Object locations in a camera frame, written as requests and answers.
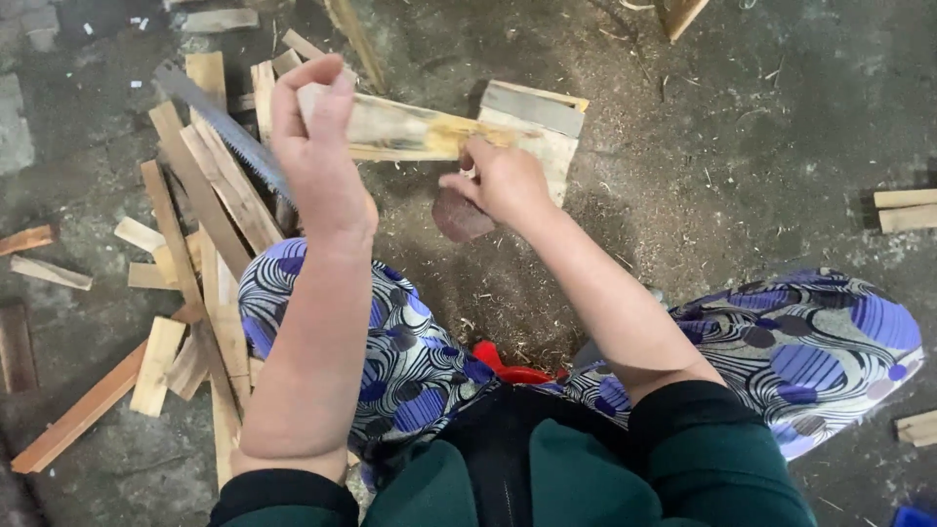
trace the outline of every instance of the person's right hand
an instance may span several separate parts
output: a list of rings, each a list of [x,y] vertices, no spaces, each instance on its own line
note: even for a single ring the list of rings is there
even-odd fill
[[[462,170],[475,177],[447,173],[439,186],[452,188],[499,223],[521,232],[557,206],[550,199],[540,161],[526,150],[494,146],[479,137],[466,142]]]

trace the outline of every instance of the red object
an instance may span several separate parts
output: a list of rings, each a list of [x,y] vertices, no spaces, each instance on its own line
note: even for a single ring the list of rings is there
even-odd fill
[[[475,358],[493,369],[498,377],[510,384],[543,384],[553,381],[548,373],[524,366],[504,366],[498,348],[491,340],[482,340],[471,349]]]

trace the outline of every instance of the dirty floor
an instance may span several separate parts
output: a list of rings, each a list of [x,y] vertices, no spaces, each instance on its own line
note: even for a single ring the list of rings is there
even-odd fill
[[[273,56],[274,27],[293,27],[364,73],[319,4],[246,1],[261,29],[199,37],[179,31],[183,13],[234,0],[169,11],[143,0],[0,0],[0,233],[58,223],[61,243],[32,255],[95,279],[82,292],[0,270],[0,300],[31,310],[41,385],[0,396],[10,451],[180,304],[177,293],[126,287],[127,264],[147,255],[112,235],[124,216],[155,226],[137,169],[156,153],[153,69],[222,50],[228,93],[240,95],[247,67]],[[879,234],[869,197],[937,186],[933,2],[712,2],[675,45],[654,11],[612,0],[352,4],[395,100],[471,115],[488,79],[590,99],[565,208],[672,305],[835,266],[905,303],[932,353],[937,234]],[[145,29],[132,17],[149,19]],[[511,363],[562,367],[587,336],[530,248],[503,231],[455,246],[435,230],[435,178],[451,168],[362,165],[381,215],[376,257],[464,342],[485,337]],[[190,404],[167,397],[158,419],[127,401],[29,478],[51,525],[206,522],[216,499],[207,387]],[[863,423],[792,463],[821,525],[885,527],[899,504],[937,507],[937,447],[899,444],[891,426],[934,401],[931,361]]]

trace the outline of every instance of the hand saw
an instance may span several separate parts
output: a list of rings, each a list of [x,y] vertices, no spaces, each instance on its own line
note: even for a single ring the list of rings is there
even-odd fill
[[[218,132],[221,140],[259,175],[277,194],[283,196],[295,208],[290,186],[287,185],[273,152],[251,137],[227,112],[218,108],[193,83],[185,73],[173,64],[163,63],[154,72],[156,81],[167,93],[181,99]]]

